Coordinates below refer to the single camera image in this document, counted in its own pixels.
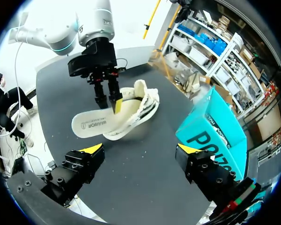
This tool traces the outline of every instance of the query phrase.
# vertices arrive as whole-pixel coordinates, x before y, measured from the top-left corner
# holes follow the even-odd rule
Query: metal shelf
[[[230,93],[229,89],[227,88],[227,86],[220,80],[216,77],[216,74],[213,76],[213,78],[226,90]],[[233,96],[232,96],[232,100],[235,102],[235,104],[237,105],[237,107],[239,108],[240,112],[244,112],[244,110],[242,109],[241,105],[239,104],[239,102],[237,101],[237,99]]]
[[[258,85],[259,89],[261,90],[261,92],[264,93],[264,90],[262,89],[262,87],[261,87],[261,85],[259,83],[259,80],[255,76],[255,74],[253,73],[251,68],[248,66],[248,64],[244,61],[244,59],[234,49],[232,50],[232,52],[236,55],[236,57],[238,57],[238,59],[241,61],[241,63],[244,64],[244,67],[249,71],[251,76],[254,78],[254,80],[257,83],[257,85]]]
[[[240,83],[240,85],[243,87],[245,93],[247,94],[248,98],[254,103],[255,101],[253,100],[252,96],[250,95],[249,91],[246,89],[246,87],[244,86],[244,83],[238,79],[238,77],[236,76],[236,73],[234,73],[234,71],[227,65],[226,62],[223,62],[224,68],[226,68],[234,77],[234,79]]]
[[[197,23],[198,25],[200,25],[201,27],[209,30],[210,32],[212,32],[213,34],[215,34],[217,37],[219,37],[220,39],[222,39],[224,42],[226,42],[227,44],[230,42],[228,41],[226,38],[224,38],[222,35],[220,35],[218,32],[216,32],[214,29],[211,29],[210,27],[207,27],[204,23],[196,20],[195,18],[192,17],[188,17],[189,20],[194,21],[195,23]]]
[[[203,67],[202,65],[200,65],[199,63],[197,63],[196,60],[194,60],[192,57],[189,56],[189,54],[187,54],[186,52],[181,51],[180,49],[178,49],[177,47],[172,45],[172,43],[169,43],[169,46],[172,46],[173,48],[175,48],[176,50],[181,52],[183,55],[185,55],[187,58],[189,58],[191,61],[193,61],[195,64],[197,64],[197,66],[200,67],[204,72],[208,73],[208,70],[205,67]]]
[[[219,56],[212,51],[210,48],[208,48],[205,44],[203,44],[202,42],[198,41],[197,39],[195,39],[192,35],[180,30],[180,29],[176,29],[176,31],[180,32],[181,34],[184,34],[185,36],[189,37],[191,40],[193,40],[194,42],[196,42],[197,44],[199,44],[200,46],[202,46],[203,48],[205,48],[208,52],[210,52],[211,54],[213,54],[217,59],[219,58]]]

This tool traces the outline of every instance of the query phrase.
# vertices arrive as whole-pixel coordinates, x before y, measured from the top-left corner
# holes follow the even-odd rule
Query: shoe insole
[[[121,111],[113,113],[112,108],[92,110],[77,114],[72,119],[72,130],[80,138],[88,138],[116,130],[137,112],[141,101],[131,99],[124,101]]]

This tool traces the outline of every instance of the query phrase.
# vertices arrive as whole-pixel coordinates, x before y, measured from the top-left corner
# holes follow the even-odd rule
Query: person
[[[5,128],[8,132],[10,132],[15,127],[15,124],[7,116],[7,111],[12,104],[18,102],[18,89],[13,88],[10,91],[4,93],[2,89],[4,88],[5,84],[6,84],[5,79],[3,75],[0,73],[0,126]],[[27,96],[24,94],[24,91],[20,87],[19,87],[19,91],[20,91],[21,105],[26,108],[29,116],[37,113],[38,112],[37,106],[34,106],[32,104],[32,102],[27,98]],[[28,147],[33,146],[33,141],[28,136],[26,136],[23,132],[18,130],[18,128],[14,130],[12,135],[24,139]]]

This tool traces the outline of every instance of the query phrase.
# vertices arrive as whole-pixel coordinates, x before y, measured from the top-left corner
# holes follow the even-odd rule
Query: white wall
[[[144,24],[149,22],[157,0],[110,0],[115,27],[115,38],[113,43],[115,49],[154,45],[162,27],[163,21],[171,7],[171,2],[162,0],[151,23],[146,40],[142,40],[145,31]],[[26,8],[29,11],[25,26],[30,28],[40,28],[44,24],[50,24],[49,20],[53,16],[54,20],[62,18],[66,14],[65,10],[75,12],[77,7],[87,8],[89,0],[33,0]],[[19,43],[8,44],[8,35],[5,36],[0,47],[0,72],[7,81],[7,90],[16,86],[14,62]],[[71,54],[81,52],[83,48],[79,45]],[[29,92],[35,88],[36,72],[35,68],[57,55],[51,50],[23,44],[17,57],[18,81],[24,92]]]

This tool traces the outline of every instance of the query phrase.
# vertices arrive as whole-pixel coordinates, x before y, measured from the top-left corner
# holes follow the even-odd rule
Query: white shelving unit
[[[178,49],[177,47],[175,47],[171,43],[169,44],[169,46],[171,46],[171,47],[175,48],[176,50],[178,50],[179,52],[181,52],[183,55],[185,55],[187,58],[189,58],[191,61],[193,61],[198,67],[200,67],[204,72],[208,73],[208,70],[204,66],[197,63],[196,60],[193,59],[192,57],[190,57],[188,53],[183,52],[182,50]]]
[[[236,104],[236,106],[238,107],[239,111],[241,112],[241,114],[237,117],[237,119],[240,119],[242,117],[244,117],[247,113],[249,113],[251,110],[253,110],[258,104],[260,104],[260,102],[264,99],[264,91],[259,83],[259,80],[257,79],[257,77],[255,76],[255,74],[252,72],[251,68],[245,63],[244,59],[234,50],[234,47],[236,46],[235,43],[235,37],[233,37],[231,39],[231,41],[228,41],[226,38],[224,38],[222,35],[220,35],[219,33],[217,33],[215,30],[211,29],[210,27],[207,27],[205,24],[201,23],[200,21],[189,17],[188,18],[190,21],[197,23],[200,27],[208,30],[209,32],[213,33],[214,35],[216,35],[217,37],[219,37],[220,39],[222,39],[224,42],[227,43],[227,47],[224,50],[224,52],[221,54],[221,56],[218,56],[217,54],[215,54],[215,52],[210,49],[209,47],[207,47],[205,44],[201,43],[199,40],[195,39],[193,36],[191,36],[190,34],[178,29],[178,26],[180,25],[179,23],[175,24],[163,50],[162,53],[163,55],[165,55],[166,50],[168,48],[168,46],[173,47],[174,49],[178,50],[179,52],[181,52],[183,55],[185,55],[187,58],[189,58],[191,61],[193,61],[199,68],[201,68],[205,73],[206,76],[209,77],[213,77],[225,90],[229,91],[227,86],[220,81],[220,79],[218,79],[215,75],[215,73],[217,72],[217,70],[222,66],[224,69],[226,69],[229,74],[230,77],[236,82],[238,83],[242,89],[245,91],[247,97],[249,98],[249,100],[252,102],[251,106],[248,109],[243,109],[240,105],[240,103],[237,101],[237,99],[232,96],[232,99],[234,101],[234,103]],[[172,45],[172,38],[174,36],[174,34],[176,32],[179,32],[183,35],[185,35],[186,37],[188,37],[189,39],[193,40],[196,44],[198,44],[200,47],[204,48],[205,51],[211,53],[213,56],[215,56],[217,58],[217,61],[215,62],[215,64],[209,69],[207,70],[204,66],[200,65],[199,63],[196,62],[195,59],[193,59],[192,57],[189,56],[188,52],[183,52],[180,49],[178,49],[177,47],[175,47],[174,45]],[[236,58],[244,65],[245,69],[249,72],[249,75],[254,79],[254,81],[257,83],[258,88],[261,91],[261,96],[254,100],[253,97],[250,95],[249,90],[246,88],[246,86],[244,85],[244,83],[236,76],[236,73],[234,73],[234,71],[227,65],[227,63],[225,62],[226,58],[229,56],[230,53],[234,53]]]
[[[251,74],[251,76],[253,77],[253,79],[255,80],[255,82],[257,83],[259,89],[261,90],[261,92],[264,94],[264,90],[262,89],[262,86],[259,83],[259,80],[257,79],[257,77],[255,76],[255,74],[253,73],[253,71],[251,70],[251,68],[248,66],[248,64],[246,64],[246,62],[244,61],[244,59],[233,49],[232,52],[236,55],[236,57],[239,59],[239,61],[241,61],[241,63],[244,65],[244,67],[249,71],[249,73]]]
[[[226,62],[223,63],[224,68],[227,69],[233,76],[234,80],[236,80],[244,89],[245,93],[247,94],[247,97],[254,103],[255,101],[253,100],[251,94],[249,93],[249,90],[247,90],[247,88],[245,87],[244,83],[238,79],[238,77],[236,76],[236,74],[234,73],[234,71],[227,65]]]

